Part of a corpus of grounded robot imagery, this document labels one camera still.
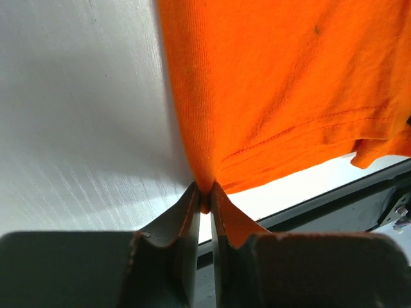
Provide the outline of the orange t shirt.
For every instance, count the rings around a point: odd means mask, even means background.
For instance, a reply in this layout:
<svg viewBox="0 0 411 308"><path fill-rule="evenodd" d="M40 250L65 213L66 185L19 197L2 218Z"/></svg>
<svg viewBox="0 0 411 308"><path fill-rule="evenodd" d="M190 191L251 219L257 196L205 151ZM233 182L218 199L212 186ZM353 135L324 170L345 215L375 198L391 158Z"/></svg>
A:
<svg viewBox="0 0 411 308"><path fill-rule="evenodd" d="M353 153L410 155L409 1L159 1L182 142L208 213Z"/></svg>

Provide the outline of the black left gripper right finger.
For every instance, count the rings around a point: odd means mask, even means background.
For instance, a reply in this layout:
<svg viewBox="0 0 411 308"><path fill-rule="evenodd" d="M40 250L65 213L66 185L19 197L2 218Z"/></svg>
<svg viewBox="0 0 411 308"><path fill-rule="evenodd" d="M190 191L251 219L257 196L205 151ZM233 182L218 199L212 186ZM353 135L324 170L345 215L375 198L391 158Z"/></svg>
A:
<svg viewBox="0 0 411 308"><path fill-rule="evenodd" d="M270 232L210 192L218 307L409 307L410 266L389 237Z"/></svg>

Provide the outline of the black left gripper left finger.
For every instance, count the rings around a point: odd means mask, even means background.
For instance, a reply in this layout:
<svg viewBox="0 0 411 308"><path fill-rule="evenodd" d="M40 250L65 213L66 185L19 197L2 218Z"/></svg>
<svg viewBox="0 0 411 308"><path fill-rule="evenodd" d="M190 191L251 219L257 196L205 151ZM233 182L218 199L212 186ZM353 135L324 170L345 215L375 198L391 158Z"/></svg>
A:
<svg viewBox="0 0 411 308"><path fill-rule="evenodd" d="M191 307L200 192L137 231L1 237L2 307Z"/></svg>

